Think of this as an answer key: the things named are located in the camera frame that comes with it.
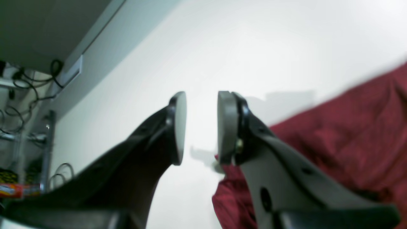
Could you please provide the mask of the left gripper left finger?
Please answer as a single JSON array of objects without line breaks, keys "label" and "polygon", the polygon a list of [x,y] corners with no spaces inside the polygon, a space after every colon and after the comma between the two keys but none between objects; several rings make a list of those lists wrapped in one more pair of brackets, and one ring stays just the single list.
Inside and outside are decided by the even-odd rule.
[{"label": "left gripper left finger", "polygon": [[182,163],[186,93],[64,185],[10,204],[4,217],[38,229],[144,229],[157,184]]}]

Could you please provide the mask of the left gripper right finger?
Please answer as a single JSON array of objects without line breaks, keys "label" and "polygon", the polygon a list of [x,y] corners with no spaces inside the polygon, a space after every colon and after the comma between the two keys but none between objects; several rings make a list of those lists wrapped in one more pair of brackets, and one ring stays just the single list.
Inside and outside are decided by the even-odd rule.
[{"label": "left gripper right finger", "polygon": [[259,229],[394,229],[393,204],[353,193],[280,140],[236,92],[217,97],[218,161],[242,171]]}]

